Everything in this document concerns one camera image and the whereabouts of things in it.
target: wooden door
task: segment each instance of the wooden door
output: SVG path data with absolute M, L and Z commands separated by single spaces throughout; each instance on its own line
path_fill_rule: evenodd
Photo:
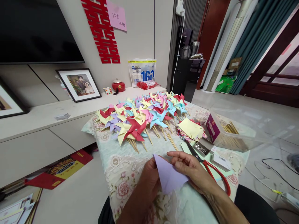
M 286 25 L 240 94 L 299 108 L 299 11 Z
M 202 53 L 203 58 L 206 61 L 202 67 L 202 71 L 196 89 L 200 89 L 200 85 L 205 75 L 206 68 L 210 61 L 229 4 L 230 0 L 207 1 L 207 5 L 198 34 L 198 53 Z

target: plastic storage box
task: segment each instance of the plastic storage box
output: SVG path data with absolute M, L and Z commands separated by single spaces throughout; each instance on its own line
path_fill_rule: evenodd
M 246 152 L 261 144 L 272 143 L 270 135 L 257 127 L 252 117 L 236 110 L 211 108 L 206 121 L 212 142 L 217 147 Z

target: curtain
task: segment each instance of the curtain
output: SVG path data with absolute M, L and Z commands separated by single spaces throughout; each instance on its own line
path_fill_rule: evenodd
M 247 78 L 271 44 L 299 0 L 259 0 L 232 55 L 242 57 L 230 93 L 239 94 Z

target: scissors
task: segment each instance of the scissors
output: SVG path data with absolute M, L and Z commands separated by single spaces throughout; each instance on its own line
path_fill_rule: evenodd
M 230 185 L 228 184 L 227 182 L 227 179 L 225 178 L 225 176 L 222 174 L 222 172 L 220 172 L 216 167 L 214 167 L 212 164 L 210 164 L 207 160 L 202 160 L 199 155 L 195 152 L 195 150 L 193 149 L 193 147 L 191 146 L 191 144 L 185 139 L 185 142 L 187 143 L 188 145 L 188 148 L 191 152 L 191 154 L 193 156 L 195 156 L 197 158 L 197 160 L 200 162 L 200 163 L 203 163 L 207 172 L 209 173 L 209 175 L 215 180 L 215 178 L 213 177 L 213 174 L 212 172 L 210 171 L 210 168 L 213 168 L 222 178 L 223 182 L 224 182 L 224 185 L 225 185 L 225 188 L 226 188 L 226 193 L 228 196 L 230 196 Z

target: picture frame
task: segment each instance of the picture frame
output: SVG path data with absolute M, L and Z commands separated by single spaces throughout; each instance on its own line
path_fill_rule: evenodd
M 89 68 L 56 70 L 75 103 L 102 97 Z
M 0 119 L 28 112 L 28 108 L 22 104 L 13 91 L 0 78 Z

